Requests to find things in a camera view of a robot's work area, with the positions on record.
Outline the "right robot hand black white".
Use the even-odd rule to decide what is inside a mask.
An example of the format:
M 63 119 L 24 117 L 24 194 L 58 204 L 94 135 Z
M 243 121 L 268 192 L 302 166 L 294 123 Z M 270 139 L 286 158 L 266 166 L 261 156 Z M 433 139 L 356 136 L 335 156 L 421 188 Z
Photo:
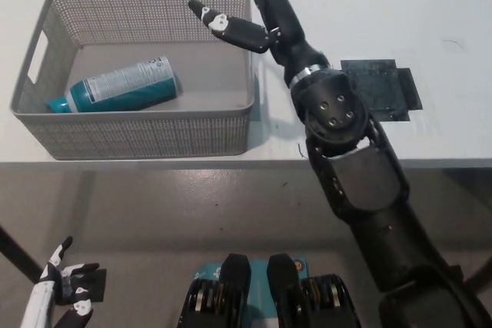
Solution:
M 289 87 L 308 75 L 329 69 L 326 57 L 308 44 L 288 0 L 253 1 L 262 25 L 219 12 L 198 0 L 190 0 L 188 7 L 214 37 L 257 54 L 269 51 L 284 68 L 284 80 Z

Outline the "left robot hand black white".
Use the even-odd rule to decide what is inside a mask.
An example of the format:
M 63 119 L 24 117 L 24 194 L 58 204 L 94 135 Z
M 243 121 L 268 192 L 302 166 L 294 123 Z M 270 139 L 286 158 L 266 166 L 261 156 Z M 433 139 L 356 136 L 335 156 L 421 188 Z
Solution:
M 22 327 L 85 327 L 94 309 L 92 306 L 90 284 L 99 263 L 78 263 L 64 267 L 65 252 L 72 245 L 73 237 L 61 242 L 48 259 L 41 276 L 33 286 L 24 316 Z M 67 304 L 68 309 L 54 325 L 54 307 Z

